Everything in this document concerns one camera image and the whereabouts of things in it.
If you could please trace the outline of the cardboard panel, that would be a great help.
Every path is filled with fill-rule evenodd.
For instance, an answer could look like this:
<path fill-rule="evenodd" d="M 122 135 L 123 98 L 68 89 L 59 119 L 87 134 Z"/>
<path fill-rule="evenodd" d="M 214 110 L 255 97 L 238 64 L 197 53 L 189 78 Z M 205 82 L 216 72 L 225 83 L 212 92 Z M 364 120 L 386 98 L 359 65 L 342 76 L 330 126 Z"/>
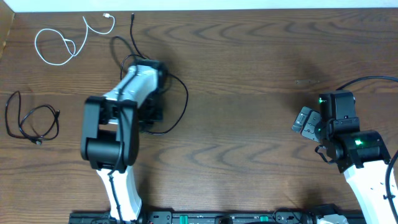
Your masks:
<path fill-rule="evenodd" d="M 4 0 L 1 0 L 0 16 L 0 57 L 2 57 L 15 17 L 15 12 L 6 4 Z"/>

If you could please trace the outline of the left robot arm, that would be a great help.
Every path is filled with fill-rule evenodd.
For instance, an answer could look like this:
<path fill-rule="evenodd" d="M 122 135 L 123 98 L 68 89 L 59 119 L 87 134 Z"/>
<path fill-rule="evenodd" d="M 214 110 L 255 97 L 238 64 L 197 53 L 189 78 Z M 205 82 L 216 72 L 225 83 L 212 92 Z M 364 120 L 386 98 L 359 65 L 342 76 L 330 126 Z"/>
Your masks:
<path fill-rule="evenodd" d="M 85 101 L 81 156 L 104 183 L 113 223 L 139 219 L 142 200 L 133 169 L 139 151 L 139 109 L 160 91 L 167 74 L 165 63 L 139 59 L 111 91 Z"/>

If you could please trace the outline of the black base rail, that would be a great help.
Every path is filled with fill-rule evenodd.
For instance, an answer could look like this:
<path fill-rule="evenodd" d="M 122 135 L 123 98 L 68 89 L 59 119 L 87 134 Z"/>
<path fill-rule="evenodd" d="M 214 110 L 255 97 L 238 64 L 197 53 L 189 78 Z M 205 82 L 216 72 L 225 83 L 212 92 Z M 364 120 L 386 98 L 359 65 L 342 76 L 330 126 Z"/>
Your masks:
<path fill-rule="evenodd" d="M 172 208 L 143 207 L 136 220 L 124 223 L 138 224 L 244 224 L 244 223 L 366 223 L 359 210 L 342 210 L 335 204 L 324 204 L 308 210 L 281 207 L 273 211 L 175 211 Z"/>

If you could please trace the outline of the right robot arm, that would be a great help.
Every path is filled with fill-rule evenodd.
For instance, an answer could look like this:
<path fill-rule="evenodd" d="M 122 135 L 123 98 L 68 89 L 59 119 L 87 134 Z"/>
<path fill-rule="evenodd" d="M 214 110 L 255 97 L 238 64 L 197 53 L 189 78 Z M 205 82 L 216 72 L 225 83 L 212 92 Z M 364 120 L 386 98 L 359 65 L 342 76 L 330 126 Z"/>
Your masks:
<path fill-rule="evenodd" d="M 336 90 L 319 96 L 319 111 L 304 106 L 292 130 L 318 143 L 315 151 L 335 164 L 354 192 L 366 223 L 397 222 L 397 184 L 393 159 L 381 135 L 362 131 L 352 92 Z"/>

